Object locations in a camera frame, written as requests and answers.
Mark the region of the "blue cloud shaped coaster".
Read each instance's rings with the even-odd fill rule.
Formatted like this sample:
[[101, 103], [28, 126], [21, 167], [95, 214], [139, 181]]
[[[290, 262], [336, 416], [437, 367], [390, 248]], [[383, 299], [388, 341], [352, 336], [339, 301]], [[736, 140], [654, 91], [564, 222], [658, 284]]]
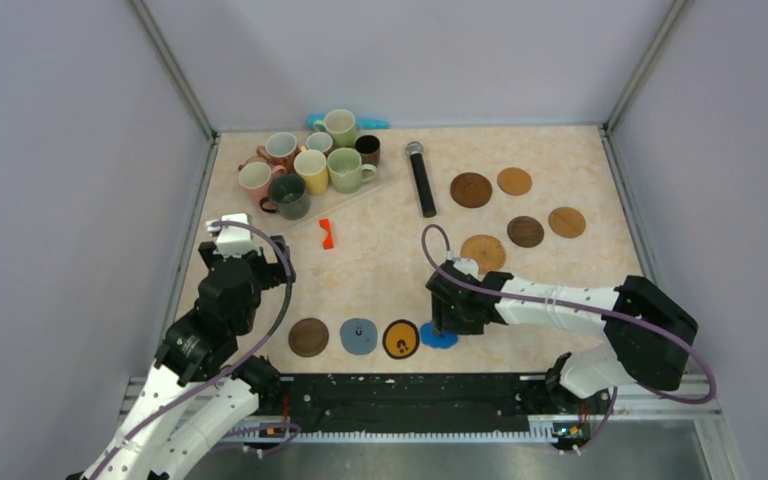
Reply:
[[421, 325], [419, 336], [422, 344], [433, 349], [450, 349], [458, 343], [458, 336], [448, 332], [436, 332], [431, 322]]

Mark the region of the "walnut grooved round coaster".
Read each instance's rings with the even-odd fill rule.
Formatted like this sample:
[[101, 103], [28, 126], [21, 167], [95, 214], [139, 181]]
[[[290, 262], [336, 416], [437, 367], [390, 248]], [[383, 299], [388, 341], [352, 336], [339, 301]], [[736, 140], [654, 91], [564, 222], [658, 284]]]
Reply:
[[295, 355], [312, 358], [327, 347], [329, 339], [330, 334], [325, 323], [317, 318], [305, 318], [291, 327], [288, 346]]

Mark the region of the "orange black smiley coaster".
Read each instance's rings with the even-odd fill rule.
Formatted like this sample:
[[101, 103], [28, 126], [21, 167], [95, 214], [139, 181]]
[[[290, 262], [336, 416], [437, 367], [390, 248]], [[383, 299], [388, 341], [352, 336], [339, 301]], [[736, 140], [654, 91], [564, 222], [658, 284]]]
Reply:
[[404, 360], [413, 356], [420, 346], [417, 326], [406, 319], [392, 322], [382, 336], [382, 348], [386, 355], [394, 360]]

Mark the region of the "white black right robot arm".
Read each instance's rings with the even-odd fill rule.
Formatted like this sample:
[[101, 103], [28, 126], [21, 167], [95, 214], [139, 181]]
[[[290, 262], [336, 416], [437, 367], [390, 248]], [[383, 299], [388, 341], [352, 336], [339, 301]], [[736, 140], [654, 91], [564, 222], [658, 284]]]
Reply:
[[486, 325], [545, 326], [589, 335], [596, 347], [559, 357], [546, 397], [560, 412], [608, 388], [637, 383], [651, 391], [678, 389], [698, 332], [696, 320], [645, 277], [617, 287], [538, 283], [508, 272], [483, 279], [447, 262], [426, 283], [432, 323], [440, 331], [481, 335]]

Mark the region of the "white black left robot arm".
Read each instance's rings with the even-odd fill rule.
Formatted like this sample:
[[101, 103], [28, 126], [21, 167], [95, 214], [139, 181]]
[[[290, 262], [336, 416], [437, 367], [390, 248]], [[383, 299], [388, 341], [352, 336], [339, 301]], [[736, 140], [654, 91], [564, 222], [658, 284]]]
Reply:
[[78, 479], [182, 479], [233, 426], [279, 404], [277, 371], [238, 350], [265, 290], [292, 292], [295, 273], [282, 236], [267, 261], [251, 232], [224, 231], [199, 245], [207, 274], [192, 307], [167, 330], [134, 405], [102, 454]]

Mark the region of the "grey smiley silicone coaster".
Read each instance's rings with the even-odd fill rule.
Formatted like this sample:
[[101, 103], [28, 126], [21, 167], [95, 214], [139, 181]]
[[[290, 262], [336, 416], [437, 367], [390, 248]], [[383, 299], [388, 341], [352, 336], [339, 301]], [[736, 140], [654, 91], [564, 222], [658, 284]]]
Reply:
[[363, 356], [372, 353], [377, 345], [377, 326], [366, 318], [350, 318], [340, 328], [343, 348], [352, 355]]

